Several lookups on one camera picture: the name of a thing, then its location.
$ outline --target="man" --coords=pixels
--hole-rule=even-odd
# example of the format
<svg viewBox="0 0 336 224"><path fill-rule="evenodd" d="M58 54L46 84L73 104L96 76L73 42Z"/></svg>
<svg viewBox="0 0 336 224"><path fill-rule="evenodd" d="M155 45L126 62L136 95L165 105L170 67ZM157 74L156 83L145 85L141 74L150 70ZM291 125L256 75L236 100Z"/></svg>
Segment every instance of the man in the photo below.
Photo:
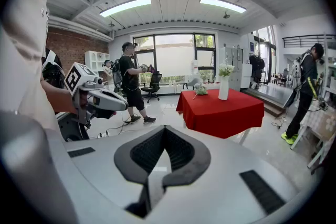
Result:
<svg viewBox="0 0 336 224"><path fill-rule="evenodd" d="M123 55L119 59L120 72L122 75L122 89L127 96L128 112L131 116L131 123L140 119L140 116L134 116L133 107L135 106L143 116L143 123L148 124L154 122L155 118L147 116L146 109L143 103L141 90L139 89L138 74L143 73L142 68L135 68L132 61L134 56L135 46L130 42L125 42L122 45Z"/></svg>
<svg viewBox="0 0 336 224"><path fill-rule="evenodd" d="M293 120L289 124L287 130L282 133L281 137L289 144L292 145L298 137L300 129L300 122L303 120L305 114L309 110L310 103L316 95L317 84L317 68L316 62L320 60L324 54L324 49L321 44L315 43L310 51L305 52L301 57L303 58L306 53L309 53L303 60L302 73L301 73L301 89L299 94L299 107Z"/></svg>
<svg viewBox="0 0 336 224"><path fill-rule="evenodd" d="M71 94L43 80L48 32L47 0L8 0L0 24L0 110L36 120L60 133L54 111L76 113ZM81 96L81 104L86 103Z"/></svg>

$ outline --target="red tablecloth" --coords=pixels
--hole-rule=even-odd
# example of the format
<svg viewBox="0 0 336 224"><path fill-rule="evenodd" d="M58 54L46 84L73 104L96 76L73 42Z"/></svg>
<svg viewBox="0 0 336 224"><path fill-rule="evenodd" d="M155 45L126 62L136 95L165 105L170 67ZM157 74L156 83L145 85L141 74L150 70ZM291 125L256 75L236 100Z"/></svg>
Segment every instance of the red tablecloth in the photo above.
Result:
<svg viewBox="0 0 336 224"><path fill-rule="evenodd" d="M264 103L244 93L229 89L228 99L218 99L219 89L208 95L182 91L176 111L183 112L186 126L195 131L228 138L251 127L260 127Z"/></svg>

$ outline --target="black t-shirt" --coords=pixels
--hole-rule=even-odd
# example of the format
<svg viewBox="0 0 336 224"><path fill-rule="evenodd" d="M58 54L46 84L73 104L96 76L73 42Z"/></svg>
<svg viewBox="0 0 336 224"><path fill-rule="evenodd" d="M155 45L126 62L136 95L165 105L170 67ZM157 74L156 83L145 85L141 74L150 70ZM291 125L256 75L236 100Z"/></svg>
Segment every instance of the black t-shirt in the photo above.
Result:
<svg viewBox="0 0 336 224"><path fill-rule="evenodd" d="M135 90L139 87L138 75L131 75L127 69L135 68L132 58L128 55L122 55L119 59L120 73L122 75L122 87L129 90Z"/></svg>
<svg viewBox="0 0 336 224"><path fill-rule="evenodd" d="M302 66L301 82L303 83L301 92L313 96L313 91L308 83L308 78L310 78L311 85L313 86L316 92L317 67L316 62L313 60L312 55L307 55L303 60L301 66Z"/></svg>

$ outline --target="ceiling light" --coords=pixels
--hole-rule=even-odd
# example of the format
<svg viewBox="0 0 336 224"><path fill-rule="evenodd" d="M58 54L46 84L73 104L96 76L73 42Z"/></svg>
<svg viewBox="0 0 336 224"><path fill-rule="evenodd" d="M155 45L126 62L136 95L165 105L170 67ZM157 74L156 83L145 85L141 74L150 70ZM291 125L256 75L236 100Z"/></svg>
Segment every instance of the ceiling light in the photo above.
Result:
<svg viewBox="0 0 336 224"><path fill-rule="evenodd" d="M202 4L209 4L209 5L214 5L214 6L218 6L222 8L232 9L239 13L243 13L244 11L246 11L246 8L238 6L228 1L224 1L224 0L200 0L199 2Z"/></svg>
<svg viewBox="0 0 336 224"><path fill-rule="evenodd" d="M119 4L117 6L114 6L112 8L103 10L99 14L103 17L107 17L107 16L110 16L114 13L121 12L125 9L135 8L135 7L139 7L139 6L143 6L143 5L148 5L148 4L151 4L151 3L152 3L151 0L131 0L131 1Z"/></svg>

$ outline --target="stairs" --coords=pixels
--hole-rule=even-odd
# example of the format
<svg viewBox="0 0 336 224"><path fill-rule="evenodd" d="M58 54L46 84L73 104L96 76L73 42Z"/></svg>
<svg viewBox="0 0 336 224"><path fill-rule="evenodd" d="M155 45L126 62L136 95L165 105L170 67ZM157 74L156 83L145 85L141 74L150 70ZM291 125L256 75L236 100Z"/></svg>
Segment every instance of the stairs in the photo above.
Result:
<svg viewBox="0 0 336 224"><path fill-rule="evenodd" d="M251 91L249 89L246 89L246 90L243 90L243 93L262 101L264 103L264 111L268 112L274 117L279 117L286 111L286 109L283 108L284 107L283 105L263 95L258 94L257 91L253 91L253 90Z"/></svg>

